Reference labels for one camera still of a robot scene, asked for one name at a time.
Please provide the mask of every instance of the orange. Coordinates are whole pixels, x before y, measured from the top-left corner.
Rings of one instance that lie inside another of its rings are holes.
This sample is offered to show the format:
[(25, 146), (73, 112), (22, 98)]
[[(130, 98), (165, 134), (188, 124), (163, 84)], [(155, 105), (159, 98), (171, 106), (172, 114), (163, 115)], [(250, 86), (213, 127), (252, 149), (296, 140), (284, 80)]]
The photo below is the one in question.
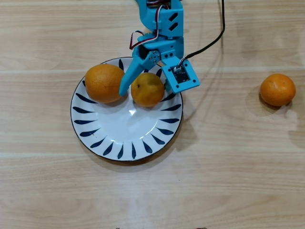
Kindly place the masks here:
[(100, 103), (119, 100), (119, 89), (124, 71), (112, 64), (99, 64), (86, 73), (85, 84), (88, 96)]
[(272, 74), (267, 77), (260, 88), (262, 99), (272, 106), (290, 103), (296, 93), (294, 82), (286, 75)]
[(164, 97), (164, 85), (153, 73), (142, 73), (132, 83), (132, 98), (140, 106), (154, 107)]

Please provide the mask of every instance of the black cable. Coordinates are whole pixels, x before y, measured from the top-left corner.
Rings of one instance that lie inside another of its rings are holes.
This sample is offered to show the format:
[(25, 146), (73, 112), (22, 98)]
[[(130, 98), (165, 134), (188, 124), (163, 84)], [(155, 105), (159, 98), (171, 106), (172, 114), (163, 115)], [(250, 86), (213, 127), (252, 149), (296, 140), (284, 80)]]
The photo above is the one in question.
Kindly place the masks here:
[(224, 0), (222, 0), (222, 18), (223, 18), (223, 30), (221, 31), (221, 33), (219, 34), (219, 36), (210, 44), (208, 44), (207, 46), (205, 46), (203, 49), (201, 50), (198, 50), (198, 51), (195, 51), (189, 55), (187, 55), (186, 57), (184, 57), (182, 59), (182, 61), (180, 62), (179, 65), (181, 65), (183, 63), (183, 61), (185, 61), (186, 59), (189, 59), (189, 58), (192, 58), (193, 56), (195, 55), (198, 55), (198, 54), (201, 54), (202, 52), (204, 52), (205, 50), (207, 50), (208, 48), (212, 47), (213, 45), (215, 45), (220, 39), (221, 37), (223, 36), (224, 34), (224, 31), (225, 31), (225, 16), (224, 16)]

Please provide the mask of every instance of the red wire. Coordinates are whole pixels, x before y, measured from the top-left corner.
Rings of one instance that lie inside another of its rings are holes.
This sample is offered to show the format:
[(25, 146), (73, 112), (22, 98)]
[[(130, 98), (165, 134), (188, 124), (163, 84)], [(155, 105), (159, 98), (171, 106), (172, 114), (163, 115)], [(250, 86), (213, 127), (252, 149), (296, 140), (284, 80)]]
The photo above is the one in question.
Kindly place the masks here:
[(168, 2), (170, 2), (170, 1), (169, 0), (156, 0), (156, 1), (148, 2), (147, 5), (156, 6), (156, 5), (164, 4), (164, 3), (168, 3)]
[(158, 22), (159, 22), (160, 10), (162, 8), (168, 9), (168, 7), (166, 5), (161, 5), (161, 6), (159, 6), (159, 8), (156, 11), (156, 18), (155, 18), (155, 20), (156, 20), (156, 35), (153, 38), (148, 38), (146, 40), (143, 40), (141, 42), (136, 43), (135, 45), (132, 45), (132, 43), (133, 43), (133, 34), (134, 34), (134, 33), (132, 33), (129, 49), (133, 50), (134, 48), (138, 47), (141, 44), (144, 44), (146, 42), (150, 42), (150, 41), (156, 40), (158, 38), (158, 36), (159, 36), (159, 25), (158, 25)]

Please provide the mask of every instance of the orange on plate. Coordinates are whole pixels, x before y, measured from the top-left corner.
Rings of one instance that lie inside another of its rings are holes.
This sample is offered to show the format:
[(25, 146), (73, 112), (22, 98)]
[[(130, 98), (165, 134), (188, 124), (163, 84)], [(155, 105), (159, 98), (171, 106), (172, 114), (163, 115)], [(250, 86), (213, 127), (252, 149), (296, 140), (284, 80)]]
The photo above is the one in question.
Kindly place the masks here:
[(132, 98), (142, 107), (154, 107), (164, 97), (164, 85), (153, 73), (142, 73), (132, 83)]
[(88, 96), (104, 104), (119, 100), (123, 76), (124, 71), (112, 64), (99, 64), (92, 67), (85, 77)]

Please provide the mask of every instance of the white plate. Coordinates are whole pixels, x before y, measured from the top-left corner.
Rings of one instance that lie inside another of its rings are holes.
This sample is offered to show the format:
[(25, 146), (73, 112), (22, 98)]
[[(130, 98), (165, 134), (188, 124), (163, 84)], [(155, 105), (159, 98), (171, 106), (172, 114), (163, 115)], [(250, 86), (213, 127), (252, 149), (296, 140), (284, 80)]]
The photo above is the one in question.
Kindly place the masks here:
[[(104, 62), (127, 70), (132, 57)], [(149, 72), (165, 76), (160, 66)], [(80, 141), (93, 153), (116, 161), (134, 161), (164, 148), (176, 134), (183, 114), (181, 94), (165, 91), (164, 99), (152, 109), (133, 102), (130, 89), (125, 99), (100, 104), (87, 94), (84, 78), (77, 85), (71, 102), (71, 120)]]

